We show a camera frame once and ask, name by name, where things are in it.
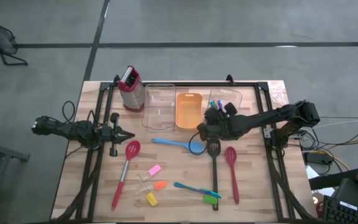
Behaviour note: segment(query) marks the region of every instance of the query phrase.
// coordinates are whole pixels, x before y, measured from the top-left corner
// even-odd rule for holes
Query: red silicone spoon
[[[233,185],[233,196],[236,204],[240,203],[239,188],[237,186],[236,173],[234,172],[234,163],[237,159],[236,150],[233,147],[228,147],[225,152],[227,163],[231,168],[231,179]]]
[[[119,179],[119,184],[116,190],[116,194],[114,196],[114,200],[112,201],[112,205],[111,205],[112,211],[116,208],[119,200],[119,196],[121,195],[121,190],[122,187],[124,186],[124,179],[128,169],[129,161],[133,157],[135,157],[139,153],[139,151],[140,151],[140,143],[138,141],[131,141],[125,149],[125,156],[127,157],[127,160],[125,161],[124,169],[122,170],[121,178]]]

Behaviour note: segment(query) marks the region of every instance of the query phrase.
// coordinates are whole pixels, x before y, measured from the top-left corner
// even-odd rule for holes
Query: cheese grater
[[[128,65],[128,69],[117,86],[125,109],[133,112],[139,112],[143,109],[145,100],[144,86],[139,73],[132,65]]]

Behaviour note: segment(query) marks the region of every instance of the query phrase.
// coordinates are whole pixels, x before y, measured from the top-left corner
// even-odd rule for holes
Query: wooden table
[[[284,82],[267,82],[273,107],[287,104],[288,98]],[[100,82],[84,82],[76,120],[86,119],[89,110],[95,109],[99,84]],[[242,93],[240,114],[258,113],[253,88],[230,88]],[[211,87],[177,87],[177,93],[202,94],[203,109],[205,110],[210,89]],[[94,222],[273,222],[276,220],[269,170],[260,128],[252,129],[238,141],[221,141],[222,151],[218,156],[218,189],[223,198],[219,200],[219,211],[213,211],[211,205],[202,202],[201,195],[173,186],[174,182],[180,182],[192,187],[212,189],[212,159],[208,153],[194,156],[181,147],[150,142],[152,138],[185,142],[195,133],[194,131],[177,129],[173,131],[153,131],[143,127],[143,113],[125,110],[117,89],[114,90],[111,112],[119,113],[119,125],[124,130],[135,133],[136,137],[117,146],[117,157],[109,156],[111,143],[105,145]],[[112,198],[125,161],[125,148],[131,140],[138,140],[141,143],[141,149],[139,155],[129,163],[124,190],[128,190],[131,185],[137,184],[136,174],[140,174],[142,177],[146,176],[147,171],[156,164],[159,164],[162,170],[150,179],[147,185],[158,180],[166,180],[168,185],[166,189],[153,191],[158,200],[156,207],[149,205],[144,193],[135,195],[133,192],[128,192],[121,195],[117,208],[115,211],[111,211]],[[233,200],[230,169],[224,157],[224,151],[228,146],[234,147],[237,151],[235,169],[240,195],[239,205],[236,205]],[[70,142],[67,153],[78,147],[79,143]],[[63,213],[78,193],[85,158],[86,149],[81,149],[65,160],[52,218]],[[316,216],[300,149],[298,147],[286,148],[284,159],[292,192],[307,211]],[[282,192],[280,192],[280,195],[282,205],[285,208]],[[85,204],[84,216],[86,216],[87,210],[88,204]]]

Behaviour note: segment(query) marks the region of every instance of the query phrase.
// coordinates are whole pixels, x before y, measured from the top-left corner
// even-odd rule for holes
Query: green brush
[[[212,204],[212,205],[216,205],[216,204],[218,204],[218,199],[216,197],[212,197],[212,196],[209,196],[209,195],[204,195],[203,202],[204,203],[209,203],[209,204]]]

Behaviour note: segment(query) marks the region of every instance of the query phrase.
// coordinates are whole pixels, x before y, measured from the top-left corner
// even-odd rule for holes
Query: blue spoon
[[[172,146],[182,146],[182,147],[185,147],[187,150],[190,150],[188,142],[175,142],[175,141],[170,141],[170,140],[166,140],[166,139],[152,139],[152,142],[161,143],[161,144],[169,144]],[[197,141],[192,141],[190,147],[191,147],[191,151],[194,152],[195,154],[202,153],[204,151],[204,145]]]

